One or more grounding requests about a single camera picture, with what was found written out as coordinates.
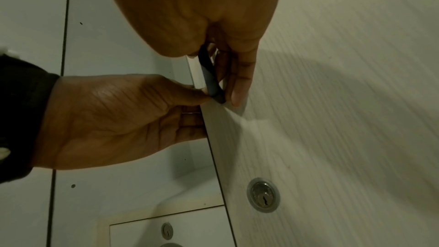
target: light wood door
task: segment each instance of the light wood door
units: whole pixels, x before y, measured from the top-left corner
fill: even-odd
[[[246,104],[202,110],[237,247],[437,246],[439,0],[280,0]]]

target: dark jacket sleeve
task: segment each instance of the dark jacket sleeve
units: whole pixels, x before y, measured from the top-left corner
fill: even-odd
[[[0,148],[10,151],[0,160],[0,183],[32,170],[33,146],[58,78],[30,63],[0,56]]]

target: skin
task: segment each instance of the skin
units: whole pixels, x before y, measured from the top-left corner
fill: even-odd
[[[196,55],[207,43],[226,99],[240,106],[259,41],[278,0],[115,0],[159,54]],[[32,165],[79,169],[136,160],[206,137],[199,90],[155,75],[62,77],[50,96]]]

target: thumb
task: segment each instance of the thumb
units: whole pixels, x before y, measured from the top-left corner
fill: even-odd
[[[197,106],[210,99],[202,90],[194,89],[192,85],[183,85],[176,81],[170,81],[168,89],[171,93],[172,105],[174,106]]]

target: person's right hand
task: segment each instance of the person's right hand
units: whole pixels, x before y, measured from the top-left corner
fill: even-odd
[[[79,169],[149,156],[206,137],[201,90],[159,75],[61,77],[35,143],[33,166]]]
[[[137,33],[164,56],[196,55],[216,44],[217,78],[239,106],[250,88],[259,41],[278,0],[115,0]]]

